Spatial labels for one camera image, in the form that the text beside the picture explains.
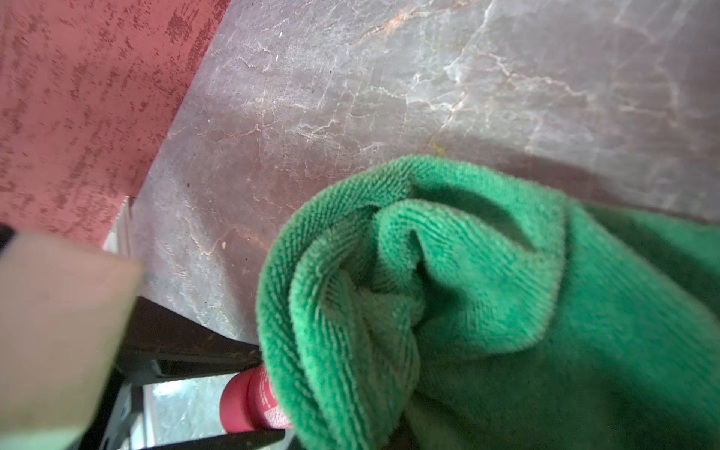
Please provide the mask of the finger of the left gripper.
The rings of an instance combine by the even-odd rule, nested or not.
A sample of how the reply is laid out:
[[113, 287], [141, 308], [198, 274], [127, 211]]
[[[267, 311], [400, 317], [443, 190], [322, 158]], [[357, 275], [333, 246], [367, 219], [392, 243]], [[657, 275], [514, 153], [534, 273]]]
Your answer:
[[278, 443], [285, 438], [284, 430], [268, 429], [175, 442], [146, 450], [256, 450]]
[[224, 337], [140, 296], [78, 448], [118, 448], [140, 415], [144, 386], [238, 373], [261, 362], [257, 345]]

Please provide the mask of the pink toothpaste tube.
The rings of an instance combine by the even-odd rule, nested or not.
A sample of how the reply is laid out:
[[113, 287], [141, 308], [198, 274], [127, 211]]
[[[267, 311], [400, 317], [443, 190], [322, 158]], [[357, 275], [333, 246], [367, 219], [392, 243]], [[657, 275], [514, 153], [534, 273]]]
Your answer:
[[219, 417], [228, 433], [292, 427], [279, 406], [265, 365], [232, 377], [220, 397]]

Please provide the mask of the green microfiber cloth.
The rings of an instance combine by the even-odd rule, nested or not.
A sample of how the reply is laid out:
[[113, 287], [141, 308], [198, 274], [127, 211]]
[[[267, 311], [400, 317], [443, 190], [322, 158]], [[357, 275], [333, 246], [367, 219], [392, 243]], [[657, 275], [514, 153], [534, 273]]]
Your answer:
[[716, 449], [719, 229], [403, 157], [323, 190], [257, 290], [307, 449]]

